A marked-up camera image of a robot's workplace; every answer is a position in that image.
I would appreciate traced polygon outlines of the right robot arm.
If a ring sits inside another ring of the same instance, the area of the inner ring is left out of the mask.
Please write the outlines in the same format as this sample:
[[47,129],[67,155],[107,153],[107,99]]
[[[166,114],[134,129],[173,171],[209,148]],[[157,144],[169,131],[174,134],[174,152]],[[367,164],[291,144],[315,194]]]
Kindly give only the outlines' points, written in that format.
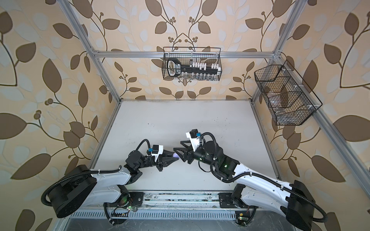
[[194,160],[209,165],[210,172],[223,183],[235,183],[233,203],[265,208],[286,218],[294,227],[310,231],[313,222],[325,223],[328,214],[316,204],[312,194],[300,181],[284,182],[261,174],[224,154],[210,132],[197,129],[186,133],[187,140],[174,152],[191,164]]

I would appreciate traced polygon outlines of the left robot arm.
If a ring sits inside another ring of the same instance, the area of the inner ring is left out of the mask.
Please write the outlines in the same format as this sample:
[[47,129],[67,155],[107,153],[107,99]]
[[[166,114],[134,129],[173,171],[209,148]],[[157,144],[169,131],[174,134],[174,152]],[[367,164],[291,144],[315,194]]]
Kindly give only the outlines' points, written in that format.
[[102,204],[129,208],[133,199],[126,186],[136,182],[142,168],[155,167],[158,171],[179,159],[174,152],[162,145],[147,144],[146,154],[138,148],[131,151],[124,166],[113,170],[89,169],[85,165],[75,167],[70,173],[49,186],[41,195],[41,202],[52,207],[58,218],[64,218],[80,207]]

